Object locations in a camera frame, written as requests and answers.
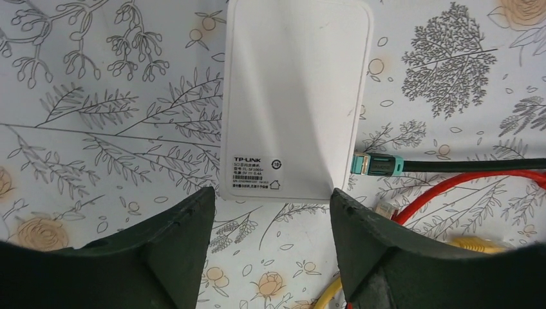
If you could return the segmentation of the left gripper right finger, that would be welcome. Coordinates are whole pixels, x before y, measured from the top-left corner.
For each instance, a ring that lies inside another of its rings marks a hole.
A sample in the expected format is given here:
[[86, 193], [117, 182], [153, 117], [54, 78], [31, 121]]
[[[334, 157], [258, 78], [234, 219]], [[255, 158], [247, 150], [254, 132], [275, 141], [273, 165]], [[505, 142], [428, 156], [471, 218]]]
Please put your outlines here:
[[544, 308], [545, 245], [484, 254], [427, 238], [330, 198], [337, 264], [354, 308]]

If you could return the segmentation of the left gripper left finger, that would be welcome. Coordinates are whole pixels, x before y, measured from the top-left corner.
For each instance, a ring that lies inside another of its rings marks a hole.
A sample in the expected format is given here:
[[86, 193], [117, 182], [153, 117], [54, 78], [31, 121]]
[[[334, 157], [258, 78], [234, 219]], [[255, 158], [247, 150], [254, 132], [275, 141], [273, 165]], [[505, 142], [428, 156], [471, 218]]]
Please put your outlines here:
[[1, 244], [2, 308], [195, 308], [215, 213], [205, 187], [82, 248]]

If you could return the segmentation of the white small switch box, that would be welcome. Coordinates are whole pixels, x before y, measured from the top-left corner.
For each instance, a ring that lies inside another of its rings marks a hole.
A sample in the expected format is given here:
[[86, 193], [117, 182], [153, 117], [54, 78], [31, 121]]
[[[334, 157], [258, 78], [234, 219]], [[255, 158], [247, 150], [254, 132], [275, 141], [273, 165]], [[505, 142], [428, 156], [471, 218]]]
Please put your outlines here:
[[327, 203], [346, 185], [373, 36], [365, 1], [230, 1], [220, 196]]

